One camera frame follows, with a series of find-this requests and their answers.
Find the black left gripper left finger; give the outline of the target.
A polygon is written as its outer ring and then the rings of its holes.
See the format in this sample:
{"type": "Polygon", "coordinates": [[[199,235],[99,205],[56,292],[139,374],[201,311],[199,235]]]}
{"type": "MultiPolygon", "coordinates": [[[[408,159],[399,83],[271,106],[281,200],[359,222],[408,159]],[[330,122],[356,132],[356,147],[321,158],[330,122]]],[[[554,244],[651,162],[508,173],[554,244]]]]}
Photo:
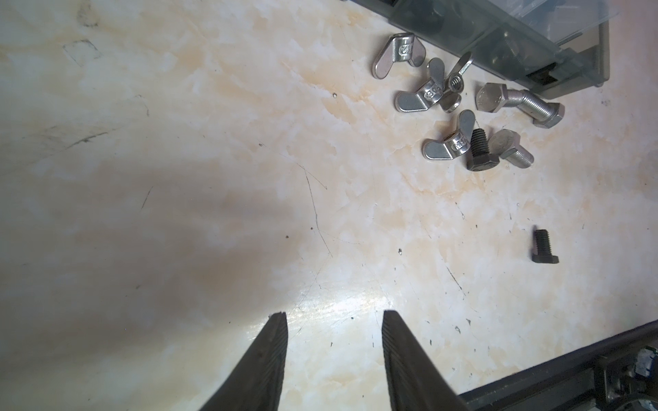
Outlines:
{"type": "Polygon", "coordinates": [[[288,346],[286,313],[272,314],[203,410],[277,410],[288,346]]]}

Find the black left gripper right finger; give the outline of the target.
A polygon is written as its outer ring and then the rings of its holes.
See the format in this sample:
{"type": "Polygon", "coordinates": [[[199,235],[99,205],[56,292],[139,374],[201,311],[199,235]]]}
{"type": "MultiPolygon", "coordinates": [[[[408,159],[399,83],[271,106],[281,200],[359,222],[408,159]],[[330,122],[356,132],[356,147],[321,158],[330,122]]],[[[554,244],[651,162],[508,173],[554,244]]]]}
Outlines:
{"type": "Polygon", "coordinates": [[[382,348],[393,410],[466,410],[401,315],[383,313],[382,348]]]}

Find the black hex bolt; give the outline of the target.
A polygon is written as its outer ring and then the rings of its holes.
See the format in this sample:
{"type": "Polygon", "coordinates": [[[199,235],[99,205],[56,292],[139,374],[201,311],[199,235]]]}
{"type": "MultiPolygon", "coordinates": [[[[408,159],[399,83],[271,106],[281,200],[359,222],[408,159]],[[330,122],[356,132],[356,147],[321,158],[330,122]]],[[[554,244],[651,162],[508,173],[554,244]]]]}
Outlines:
{"type": "Polygon", "coordinates": [[[533,232],[536,250],[531,259],[538,264],[558,264],[559,257],[552,253],[549,233],[546,229],[535,229],[533,232]]]}
{"type": "Polygon", "coordinates": [[[471,147],[466,156],[466,168],[468,171],[488,171],[500,163],[499,156],[490,152],[487,136],[482,128],[475,128],[473,130],[471,147]]]}

